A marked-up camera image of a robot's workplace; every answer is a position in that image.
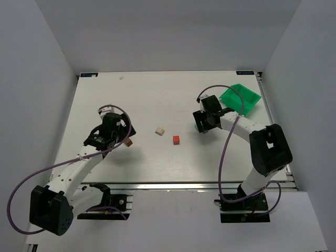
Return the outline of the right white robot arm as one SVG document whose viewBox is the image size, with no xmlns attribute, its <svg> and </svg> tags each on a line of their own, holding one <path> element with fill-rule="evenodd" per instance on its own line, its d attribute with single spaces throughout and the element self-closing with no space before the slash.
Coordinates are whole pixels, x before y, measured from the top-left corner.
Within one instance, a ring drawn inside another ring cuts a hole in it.
<svg viewBox="0 0 336 252">
<path fill-rule="evenodd" d="M 218 128 L 229 132 L 224 144 L 218 170 L 219 196 L 225 203 L 238 203 L 259 195 L 275 174 L 293 160 L 288 142 L 280 125 L 262 125 L 245 118 L 232 108 L 222 108 L 214 96 L 198 97 L 200 110 L 193 113 L 198 132 Z M 249 143 L 253 168 L 238 187 L 236 199 L 225 198 L 222 193 L 222 168 L 232 135 Z"/>
</svg>

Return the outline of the red wood cube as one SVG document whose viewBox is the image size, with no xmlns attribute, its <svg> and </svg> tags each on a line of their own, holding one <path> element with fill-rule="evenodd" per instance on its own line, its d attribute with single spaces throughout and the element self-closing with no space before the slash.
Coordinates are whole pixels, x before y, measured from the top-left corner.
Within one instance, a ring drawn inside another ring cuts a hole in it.
<svg viewBox="0 0 336 252">
<path fill-rule="evenodd" d="M 173 144 L 174 145 L 179 145 L 180 143 L 180 137 L 178 135 L 173 136 Z"/>
</svg>

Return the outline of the brown wood block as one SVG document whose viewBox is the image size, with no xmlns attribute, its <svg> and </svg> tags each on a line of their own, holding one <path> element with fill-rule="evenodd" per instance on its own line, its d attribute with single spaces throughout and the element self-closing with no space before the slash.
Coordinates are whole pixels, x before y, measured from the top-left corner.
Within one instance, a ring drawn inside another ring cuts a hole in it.
<svg viewBox="0 0 336 252">
<path fill-rule="evenodd" d="M 131 139 L 127 139 L 127 140 L 125 141 L 125 145 L 126 145 L 127 147 L 130 147 L 132 144 L 133 144 L 133 142 L 132 142 Z"/>
</svg>

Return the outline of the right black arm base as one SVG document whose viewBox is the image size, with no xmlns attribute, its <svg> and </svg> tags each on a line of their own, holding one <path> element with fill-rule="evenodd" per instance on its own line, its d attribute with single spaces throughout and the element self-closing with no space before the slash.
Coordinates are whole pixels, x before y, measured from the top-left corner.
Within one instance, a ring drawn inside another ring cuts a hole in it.
<svg viewBox="0 0 336 252">
<path fill-rule="evenodd" d="M 237 203 L 226 203 L 215 199 L 219 206 L 221 223 L 269 223 L 268 203 L 264 193 Z"/>
</svg>

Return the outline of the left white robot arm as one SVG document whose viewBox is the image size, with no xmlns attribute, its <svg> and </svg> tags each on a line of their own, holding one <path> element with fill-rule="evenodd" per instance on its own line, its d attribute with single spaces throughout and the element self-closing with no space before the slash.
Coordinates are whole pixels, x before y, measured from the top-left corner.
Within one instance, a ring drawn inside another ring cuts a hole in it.
<svg viewBox="0 0 336 252">
<path fill-rule="evenodd" d="M 84 141 L 78 161 L 67 167 L 45 186 L 36 186 L 31 193 L 29 221 L 58 236 L 63 235 L 73 219 L 86 211 L 107 209 L 111 205 L 110 189 L 102 183 L 77 188 L 117 144 L 136 131 L 126 114 L 105 112 L 102 123 Z"/>
</svg>

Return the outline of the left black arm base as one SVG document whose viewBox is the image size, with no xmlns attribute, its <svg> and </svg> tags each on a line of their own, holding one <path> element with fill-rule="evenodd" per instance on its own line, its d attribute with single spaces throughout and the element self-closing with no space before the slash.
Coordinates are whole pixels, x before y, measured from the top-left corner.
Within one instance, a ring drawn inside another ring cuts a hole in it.
<svg viewBox="0 0 336 252">
<path fill-rule="evenodd" d="M 84 186 L 82 191 L 88 189 L 97 189 L 99 191 L 99 203 L 89 207 L 77 216 L 78 220 L 101 220 L 126 221 L 132 209 L 133 195 L 126 191 L 114 191 L 110 187 L 102 183 L 91 183 Z"/>
</svg>

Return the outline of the green plastic bin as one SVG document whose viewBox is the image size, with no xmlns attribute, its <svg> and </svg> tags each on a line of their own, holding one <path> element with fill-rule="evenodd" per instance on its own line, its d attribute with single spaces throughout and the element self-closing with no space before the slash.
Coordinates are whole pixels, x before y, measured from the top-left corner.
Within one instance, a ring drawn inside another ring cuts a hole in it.
<svg viewBox="0 0 336 252">
<path fill-rule="evenodd" d="M 236 112 L 240 112 L 242 108 L 241 98 L 244 100 L 244 109 L 242 115 L 247 116 L 261 99 L 259 94 L 251 91 L 245 86 L 237 83 L 231 86 L 232 89 L 227 89 L 222 95 L 219 96 L 220 101 Z"/>
</svg>

